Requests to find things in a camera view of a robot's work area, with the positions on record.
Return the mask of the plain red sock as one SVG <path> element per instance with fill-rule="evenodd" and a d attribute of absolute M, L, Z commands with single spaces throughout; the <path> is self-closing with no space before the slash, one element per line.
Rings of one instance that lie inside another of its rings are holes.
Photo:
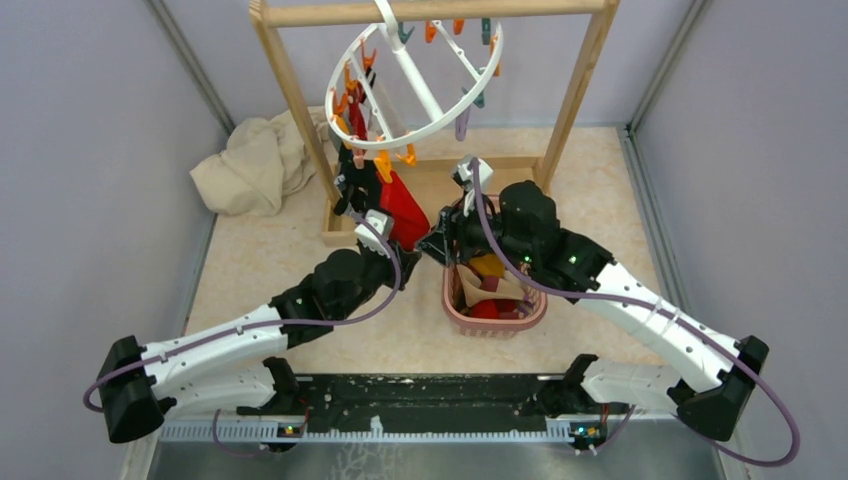
<path fill-rule="evenodd" d="M 416 243 L 430 231 L 430 223 L 400 176 L 392 171 L 387 182 L 378 173 L 380 182 L 379 208 L 388 212 L 393 219 L 389 238 L 396 241 L 405 251 L 412 251 Z"/>

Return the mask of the mustard yellow sock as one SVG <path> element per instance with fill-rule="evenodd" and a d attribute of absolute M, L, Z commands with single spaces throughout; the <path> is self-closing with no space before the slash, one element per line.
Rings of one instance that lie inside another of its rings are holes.
<path fill-rule="evenodd" d="M 473 257 L 468 261 L 468 267 L 481 277 L 503 278 L 506 271 L 503 262 L 495 254 Z"/>

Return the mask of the beige maroon striped sock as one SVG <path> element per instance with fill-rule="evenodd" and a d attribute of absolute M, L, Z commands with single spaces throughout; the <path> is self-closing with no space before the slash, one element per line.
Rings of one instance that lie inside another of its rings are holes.
<path fill-rule="evenodd" d="M 484 300 L 525 300 L 526 292 L 517 283 L 495 276 L 479 277 L 464 265 L 457 266 L 456 272 L 468 307 L 474 307 Z"/>

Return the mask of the pink plastic laundry basket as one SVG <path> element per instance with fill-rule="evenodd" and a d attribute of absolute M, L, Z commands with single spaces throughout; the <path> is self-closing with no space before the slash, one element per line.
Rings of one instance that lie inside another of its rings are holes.
<path fill-rule="evenodd" d="M 520 281 L 493 253 L 443 270 L 442 308 L 465 336 L 512 338 L 535 327 L 548 309 L 548 296 Z"/>

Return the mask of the lilac plastic clip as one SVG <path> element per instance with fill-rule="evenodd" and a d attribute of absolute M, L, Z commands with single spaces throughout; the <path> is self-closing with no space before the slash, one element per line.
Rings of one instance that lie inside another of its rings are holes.
<path fill-rule="evenodd" d="M 467 107 L 455 118 L 454 136 L 455 140 L 458 142 L 462 142 L 466 139 L 470 114 L 471 108 Z"/>

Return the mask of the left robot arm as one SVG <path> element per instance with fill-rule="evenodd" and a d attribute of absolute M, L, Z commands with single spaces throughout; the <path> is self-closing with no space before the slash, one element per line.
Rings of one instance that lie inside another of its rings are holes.
<path fill-rule="evenodd" d="M 390 247 L 391 256 L 336 250 L 268 303 L 208 330 L 146 345 L 133 335 L 113 342 L 91 389 L 109 441 L 141 439 L 185 414 L 293 412 L 300 388 L 280 353 L 355 319 L 380 288 L 402 291 L 422 255 Z"/>

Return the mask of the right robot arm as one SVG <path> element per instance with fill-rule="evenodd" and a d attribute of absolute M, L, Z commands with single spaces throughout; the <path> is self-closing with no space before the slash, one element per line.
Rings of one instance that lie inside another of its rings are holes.
<path fill-rule="evenodd" d="M 727 441 L 755 388 L 748 370 L 759 373 L 769 346 L 749 335 L 717 332 L 681 311 L 638 281 L 614 255 L 582 234 L 561 226 L 555 201 L 531 181 L 504 188 L 496 207 L 480 220 L 474 200 L 444 207 L 418 248 L 444 266 L 464 263 L 498 246 L 545 292 L 570 292 L 570 303 L 594 312 L 660 355 L 667 367 L 610 362 L 582 354 L 577 373 L 563 385 L 576 412 L 597 403 L 619 402 L 673 412 L 712 440 Z"/>

